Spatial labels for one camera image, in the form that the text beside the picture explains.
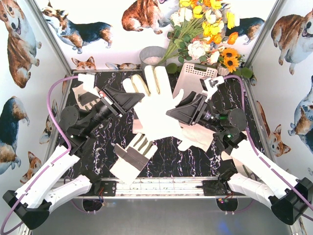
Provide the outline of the grey metal bucket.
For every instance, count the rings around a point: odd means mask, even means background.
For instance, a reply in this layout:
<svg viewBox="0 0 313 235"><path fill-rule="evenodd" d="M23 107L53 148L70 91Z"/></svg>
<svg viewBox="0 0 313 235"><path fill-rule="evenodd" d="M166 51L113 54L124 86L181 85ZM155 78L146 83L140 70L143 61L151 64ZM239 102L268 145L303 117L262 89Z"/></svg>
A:
<svg viewBox="0 0 313 235"><path fill-rule="evenodd" d="M141 50L139 58L141 67L144 69L148 65L158 65L165 55L166 49L159 46L149 46Z"/></svg>

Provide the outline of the white glove near right base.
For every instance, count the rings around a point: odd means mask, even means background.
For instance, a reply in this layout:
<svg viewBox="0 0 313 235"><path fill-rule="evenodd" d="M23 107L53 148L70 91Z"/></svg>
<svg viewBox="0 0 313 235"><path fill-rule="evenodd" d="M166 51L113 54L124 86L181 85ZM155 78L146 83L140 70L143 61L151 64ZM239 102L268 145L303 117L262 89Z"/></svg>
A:
<svg viewBox="0 0 313 235"><path fill-rule="evenodd" d="M259 174L242 162L242 157L240 154L243 154L244 156L247 154L248 157L257 156L251 145L241 145L238 148L234 148L230 155L223 151L221 154L221 159L223 161L232 160L233 166L236 168L238 173L241 173L248 178L251 178L252 175L255 175L255 178L257 178Z"/></svg>

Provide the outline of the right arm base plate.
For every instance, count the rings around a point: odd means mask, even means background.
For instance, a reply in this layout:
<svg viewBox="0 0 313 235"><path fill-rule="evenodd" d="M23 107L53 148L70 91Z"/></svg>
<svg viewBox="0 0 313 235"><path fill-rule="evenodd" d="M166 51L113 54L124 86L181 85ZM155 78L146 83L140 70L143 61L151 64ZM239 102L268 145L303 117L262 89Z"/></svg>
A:
<svg viewBox="0 0 313 235"><path fill-rule="evenodd" d="M228 170L218 175L216 179L203 180L201 185L196 186L196 188L202 189L204 196L228 195L232 192L228 185L228 181L234 174L235 171Z"/></svg>

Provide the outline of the aluminium front rail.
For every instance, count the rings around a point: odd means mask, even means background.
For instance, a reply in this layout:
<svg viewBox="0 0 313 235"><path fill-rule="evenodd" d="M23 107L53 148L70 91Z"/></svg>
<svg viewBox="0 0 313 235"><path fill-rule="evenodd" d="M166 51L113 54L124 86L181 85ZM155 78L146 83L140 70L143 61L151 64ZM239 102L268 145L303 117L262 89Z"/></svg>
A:
<svg viewBox="0 0 313 235"><path fill-rule="evenodd" d="M204 196L203 190L196 188L203 180L217 177L154 177L137 178L128 186L117 178L102 178L104 181L117 181L115 196L102 196L104 199L203 199L227 195Z"/></svg>

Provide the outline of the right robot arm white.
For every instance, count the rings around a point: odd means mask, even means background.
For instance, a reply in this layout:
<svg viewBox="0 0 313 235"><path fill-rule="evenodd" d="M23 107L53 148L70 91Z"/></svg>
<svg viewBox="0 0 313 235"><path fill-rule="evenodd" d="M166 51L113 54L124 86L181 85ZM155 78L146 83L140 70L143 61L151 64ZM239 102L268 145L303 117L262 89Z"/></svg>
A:
<svg viewBox="0 0 313 235"><path fill-rule="evenodd" d="M203 94L191 92L186 98L182 95L183 90L175 97L174 108L166 114L186 125L206 123L216 130L213 134L216 146L258 177L253 180L238 170L227 170L219 180L229 190L264 204L287 225L293 225L307 209L312 209L313 183L306 177L298 179L291 175L256 149L243 109L219 111Z"/></svg>

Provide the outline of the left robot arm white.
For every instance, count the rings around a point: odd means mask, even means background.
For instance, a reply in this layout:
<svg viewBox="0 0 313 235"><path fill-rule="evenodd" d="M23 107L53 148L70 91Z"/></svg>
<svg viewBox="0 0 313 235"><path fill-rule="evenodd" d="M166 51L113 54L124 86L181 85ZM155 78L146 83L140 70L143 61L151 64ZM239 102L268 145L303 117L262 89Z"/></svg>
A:
<svg viewBox="0 0 313 235"><path fill-rule="evenodd" d="M99 101L88 111L77 106L65 107L56 125L63 141L35 175L16 191L8 190L4 201L25 226L41 226L49 215L73 198L98 190L100 177L84 170L70 182L54 188L61 176L82 158L91 155L95 141L93 131L108 127L114 117L122 117L142 98L143 93L126 93L106 85L99 91Z"/></svg>

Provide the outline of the sunflower pot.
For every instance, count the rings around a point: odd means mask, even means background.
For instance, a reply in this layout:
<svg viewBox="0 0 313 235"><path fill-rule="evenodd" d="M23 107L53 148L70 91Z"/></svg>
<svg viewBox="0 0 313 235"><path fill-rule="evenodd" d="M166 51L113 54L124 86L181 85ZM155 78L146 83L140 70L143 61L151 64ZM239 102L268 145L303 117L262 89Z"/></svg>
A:
<svg viewBox="0 0 313 235"><path fill-rule="evenodd" d="M244 62L244 56L236 49L227 47L219 55L218 58L218 74L226 76L235 72Z"/></svg>

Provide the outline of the green moss ball right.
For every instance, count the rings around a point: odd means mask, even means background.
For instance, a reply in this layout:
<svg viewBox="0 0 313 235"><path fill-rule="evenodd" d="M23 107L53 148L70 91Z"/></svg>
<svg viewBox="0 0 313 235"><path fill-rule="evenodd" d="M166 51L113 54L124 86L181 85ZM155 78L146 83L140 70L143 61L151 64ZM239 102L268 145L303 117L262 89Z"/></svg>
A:
<svg viewBox="0 0 313 235"><path fill-rule="evenodd" d="M246 79L250 79L253 76L253 71L250 70L249 68L244 67L238 68L232 74Z"/></svg>

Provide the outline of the green moss ball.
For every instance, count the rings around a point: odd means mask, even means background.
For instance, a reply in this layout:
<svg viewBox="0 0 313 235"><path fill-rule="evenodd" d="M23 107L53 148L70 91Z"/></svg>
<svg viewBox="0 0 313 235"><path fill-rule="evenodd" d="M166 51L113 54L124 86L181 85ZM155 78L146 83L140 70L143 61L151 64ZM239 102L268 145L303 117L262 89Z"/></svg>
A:
<svg viewBox="0 0 313 235"><path fill-rule="evenodd" d="M246 79L250 79L253 76L253 71L250 70L249 68L244 67L238 68L232 74Z"/></svg>
<svg viewBox="0 0 313 235"><path fill-rule="evenodd" d="M174 74L178 71L178 66L176 63L170 63L166 66L166 71L168 74Z"/></svg>

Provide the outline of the white grey glove back left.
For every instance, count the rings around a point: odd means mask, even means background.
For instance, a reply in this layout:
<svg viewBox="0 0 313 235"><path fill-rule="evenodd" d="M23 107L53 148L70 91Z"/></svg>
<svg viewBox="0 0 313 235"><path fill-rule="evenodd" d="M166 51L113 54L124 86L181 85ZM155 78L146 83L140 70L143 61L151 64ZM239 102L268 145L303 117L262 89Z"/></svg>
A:
<svg viewBox="0 0 313 235"><path fill-rule="evenodd" d="M98 101L100 101L99 97L84 90L83 85L79 86L78 105L81 109L89 111Z"/></svg>

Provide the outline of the white grey glove front centre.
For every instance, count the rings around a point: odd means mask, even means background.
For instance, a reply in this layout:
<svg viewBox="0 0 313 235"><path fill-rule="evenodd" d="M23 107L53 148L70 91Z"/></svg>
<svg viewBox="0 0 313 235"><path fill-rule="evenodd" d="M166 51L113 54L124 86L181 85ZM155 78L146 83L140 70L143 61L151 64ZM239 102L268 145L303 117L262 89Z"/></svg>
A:
<svg viewBox="0 0 313 235"><path fill-rule="evenodd" d="M114 151L118 159L110 168L110 173L130 186L157 152L157 146L144 134L138 133L126 148L116 144Z"/></svg>

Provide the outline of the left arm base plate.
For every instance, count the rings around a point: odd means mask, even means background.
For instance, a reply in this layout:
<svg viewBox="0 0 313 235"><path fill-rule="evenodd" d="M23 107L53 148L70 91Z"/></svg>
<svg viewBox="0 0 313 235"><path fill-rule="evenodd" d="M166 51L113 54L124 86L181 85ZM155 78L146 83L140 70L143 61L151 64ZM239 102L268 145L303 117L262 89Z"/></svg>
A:
<svg viewBox="0 0 313 235"><path fill-rule="evenodd" d="M87 193L88 196L115 196L116 194L117 181L97 181L93 183L90 191Z"/></svg>

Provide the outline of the green moss ball left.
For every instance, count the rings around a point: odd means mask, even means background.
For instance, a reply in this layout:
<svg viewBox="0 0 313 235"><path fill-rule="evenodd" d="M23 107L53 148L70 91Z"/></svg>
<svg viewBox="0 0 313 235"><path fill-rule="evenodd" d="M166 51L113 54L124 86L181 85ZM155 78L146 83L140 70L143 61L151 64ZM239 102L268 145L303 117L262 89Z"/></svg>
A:
<svg viewBox="0 0 313 235"><path fill-rule="evenodd" d="M178 66L176 63L170 63L166 66L166 71L168 74L174 74L178 71Z"/></svg>

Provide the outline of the white glove with green fingers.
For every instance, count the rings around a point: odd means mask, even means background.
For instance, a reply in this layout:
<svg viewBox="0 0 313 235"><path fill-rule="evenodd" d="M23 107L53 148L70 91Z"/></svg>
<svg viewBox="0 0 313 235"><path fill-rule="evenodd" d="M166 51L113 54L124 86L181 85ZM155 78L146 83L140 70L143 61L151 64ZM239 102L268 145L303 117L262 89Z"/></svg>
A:
<svg viewBox="0 0 313 235"><path fill-rule="evenodd" d="M138 74L124 79L123 88L128 93L142 93L144 97L134 106L147 140L155 141L167 137L184 140L179 121L166 115L181 101L183 91L177 100L173 99L166 68L148 65L144 68L146 81Z"/></svg>

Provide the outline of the artificial flower bouquet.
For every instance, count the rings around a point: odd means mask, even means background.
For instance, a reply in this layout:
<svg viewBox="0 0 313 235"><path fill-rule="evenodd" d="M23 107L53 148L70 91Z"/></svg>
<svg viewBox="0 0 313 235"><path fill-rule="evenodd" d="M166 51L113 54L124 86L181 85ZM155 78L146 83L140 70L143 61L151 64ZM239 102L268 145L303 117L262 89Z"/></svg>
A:
<svg viewBox="0 0 313 235"><path fill-rule="evenodd" d="M224 0L180 0L170 24L169 44L159 65L170 58L213 65L222 60L225 45L234 44L239 37L237 31L225 34L240 25L240 18Z"/></svg>

